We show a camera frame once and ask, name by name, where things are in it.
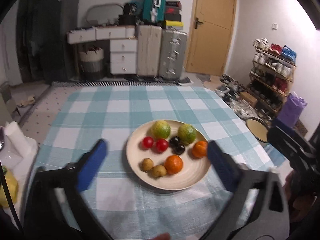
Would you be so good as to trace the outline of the person's right hand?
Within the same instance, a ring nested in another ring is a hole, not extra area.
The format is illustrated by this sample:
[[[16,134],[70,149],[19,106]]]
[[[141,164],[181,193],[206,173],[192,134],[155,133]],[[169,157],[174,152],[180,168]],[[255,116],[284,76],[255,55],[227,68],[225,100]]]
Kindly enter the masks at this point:
[[[291,200],[291,181],[294,175],[295,171],[292,170],[285,178],[285,184],[283,186],[283,190],[288,201]],[[309,213],[316,200],[317,197],[313,195],[305,195],[296,198],[291,205],[293,210],[290,212],[290,222],[294,223],[301,221]]]

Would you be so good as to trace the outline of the person's left hand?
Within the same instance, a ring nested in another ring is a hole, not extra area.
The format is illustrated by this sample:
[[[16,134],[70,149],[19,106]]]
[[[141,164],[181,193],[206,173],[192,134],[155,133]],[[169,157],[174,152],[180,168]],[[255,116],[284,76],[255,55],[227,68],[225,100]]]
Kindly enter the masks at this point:
[[[150,240],[171,240],[171,235],[169,233],[162,233],[154,238],[151,238]]]

